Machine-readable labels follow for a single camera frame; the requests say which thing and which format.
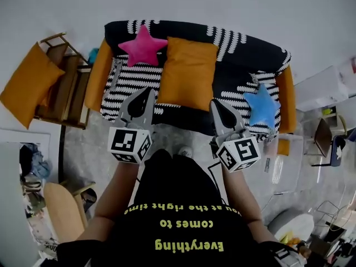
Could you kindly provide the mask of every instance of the white sneaker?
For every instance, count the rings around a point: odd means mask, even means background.
[[[189,146],[183,146],[179,149],[178,155],[193,158],[193,149]]]

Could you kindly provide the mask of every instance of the orange cushion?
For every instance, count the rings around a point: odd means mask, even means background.
[[[290,66],[281,75],[276,77],[279,87],[280,126],[279,133],[294,132],[296,129],[296,109],[293,76]]]
[[[50,61],[36,43],[6,84],[0,95],[0,101],[21,124],[28,128],[36,106],[64,73]]]
[[[52,87],[48,89],[46,95],[44,96],[43,100],[39,103],[39,105],[48,107],[50,105],[50,98],[51,98]]]
[[[290,147],[290,141],[289,140],[283,140],[279,139],[278,140],[278,155],[285,155],[289,156],[289,147]]]
[[[90,72],[87,91],[85,93],[84,104],[89,109],[100,112],[102,95],[107,82],[107,76],[110,73],[111,63],[112,51],[104,39]]]
[[[168,37],[157,103],[209,111],[218,49],[211,43]]]

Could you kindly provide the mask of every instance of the orange sofa armrest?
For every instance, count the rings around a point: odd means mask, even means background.
[[[296,109],[293,76],[290,66],[276,77],[276,83],[279,87],[279,102],[281,104],[279,133],[294,132],[296,128]]]
[[[112,51],[104,39],[91,70],[85,93],[84,104],[91,110],[100,112],[107,76],[111,69],[112,57]]]

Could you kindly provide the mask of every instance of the person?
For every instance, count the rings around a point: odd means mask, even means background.
[[[243,173],[222,168],[225,205],[191,154],[187,147],[173,157],[156,151],[130,207],[139,166],[119,162],[83,234],[58,246],[58,264],[281,266],[276,254],[285,245],[264,226]]]

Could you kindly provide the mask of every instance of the orange pillow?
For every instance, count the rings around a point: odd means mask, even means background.
[[[100,112],[102,95],[110,72],[112,51],[104,39],[101,43],[95,63],[90,72],[90,78],[85,93],[84,104],[91,110]]]
[[[279,139],[277,154],[289,156],[289,147],[290,147],[289,140]]]
[[[157,103],[209,111],[218,49],[211,43],[168,37]]]
[[[36,106],[64,73],[50,61],[36,43],[7,82],[0,95],[0,101],[28,128]]]

